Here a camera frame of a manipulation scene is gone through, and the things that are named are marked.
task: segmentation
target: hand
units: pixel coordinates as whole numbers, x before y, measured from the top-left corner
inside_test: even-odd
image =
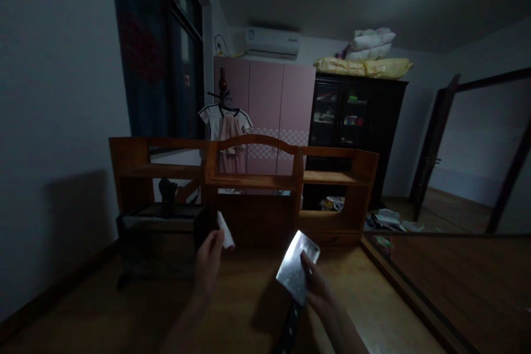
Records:
[[[194,298],[200,301],[210,301],[216,289],[224,239],[225,232],[223,230],[212,231],[197,251]]]
[[[307,300],[319,317],[332,310],[334,306],[334,294],[328,285],[325,275],[306,255],[302,252],[300,260],[306,274],[308,286]]]

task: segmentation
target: air conditioner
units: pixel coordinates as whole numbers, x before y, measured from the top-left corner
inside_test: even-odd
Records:
[[[247,28],[247,54],[294,60],[299,55],[300,33]]]

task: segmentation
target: knife handle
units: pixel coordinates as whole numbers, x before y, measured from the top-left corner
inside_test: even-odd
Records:
[[[291,300],[291,306],[286,316],[286,322],[282,328],[282,334],[280,341],[273,350],[273,354],[289,354],[291,353],[293,346],[295,346],[295,335],[297,332],[297,326],[299,325],[299,318],[303,311],[301,306],[295,299]]]

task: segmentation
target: wooden bookshelf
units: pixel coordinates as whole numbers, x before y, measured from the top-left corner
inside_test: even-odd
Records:
[[[240,244],[285,248],[297,230],[306,233],[319,245],[356,245],[363,231],[378,165],[378,154],[371,152],[346,148],[297,147],[276,138],[255,134],[222,142],[123,137],[110,138],[109,144],[120,212],[153,203],[154,178],[191,180],[190,190],[200,187],[201,201],[208,205],[213,225],[218,210],[227,213],[228,226],[236,231],[236,245],[240,239]],[[219,151],[245,144],[269,145],[293,155],[291,175],[219,173]],[[201,166],[153,164],[149,155],[149,148],[153,146],[203,149],[204,161]],[[352,167],[345,173],[305,171],[304,155],[350,158]],[[343,210],[299,211],[303,184],[347,186]],[[187,197],[190,194],[186,188],[187,186],[180,188],[181,196]],[[218,194],[219,188],[289,190],[291,195],[221,195]]]
[[[357,178],[352,173],[341,171],[318,171],[305,170],[303,175],[305,184],[326,184],[326,185],[364,185],[369,186],[370,180]]]
[[[337,211],[301,210],[297,228],[314,232],[359,232],[359,226],[347,216]]]
[[[208,181],[218,188],[277,189],[293,191],[297,184],[291,176],[259,174],[217,174]]]
[[[132,178],[169,178],[193,180],[201,177],[201,166],[148,163],[119,171],[120,177]]]

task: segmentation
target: doorway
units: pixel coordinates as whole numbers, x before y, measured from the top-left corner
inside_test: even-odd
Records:
[[[495,232],[529,151],[531,68],[459,85],[444,120],[447,91],[438,92],[410,194],[413,219],[436,216],[456,232]]]

